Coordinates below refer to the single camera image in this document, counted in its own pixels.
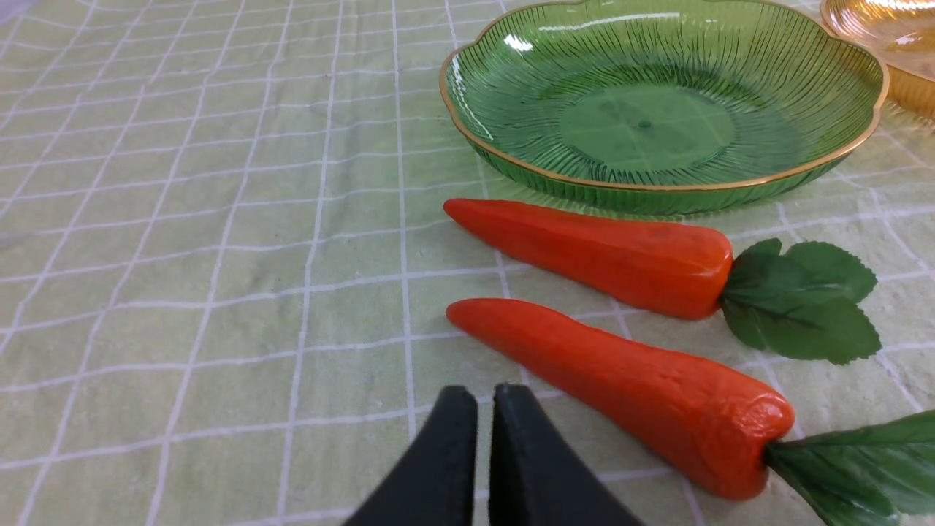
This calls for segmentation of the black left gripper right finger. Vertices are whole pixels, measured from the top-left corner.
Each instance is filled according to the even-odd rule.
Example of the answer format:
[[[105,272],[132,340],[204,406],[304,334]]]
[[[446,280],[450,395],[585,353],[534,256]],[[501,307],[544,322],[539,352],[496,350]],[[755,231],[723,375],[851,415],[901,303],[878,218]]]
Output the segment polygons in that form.
[[[491,525],[641,525],[565,442],[533,392],[495,387]]]

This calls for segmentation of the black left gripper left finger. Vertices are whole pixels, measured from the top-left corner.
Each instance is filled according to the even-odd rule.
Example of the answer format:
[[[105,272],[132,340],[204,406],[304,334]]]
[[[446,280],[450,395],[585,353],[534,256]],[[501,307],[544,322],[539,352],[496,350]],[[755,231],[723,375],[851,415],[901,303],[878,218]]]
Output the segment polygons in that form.
[[[464,386],[445,386],[400,459],[346,525],[470,525],[478,403]]]

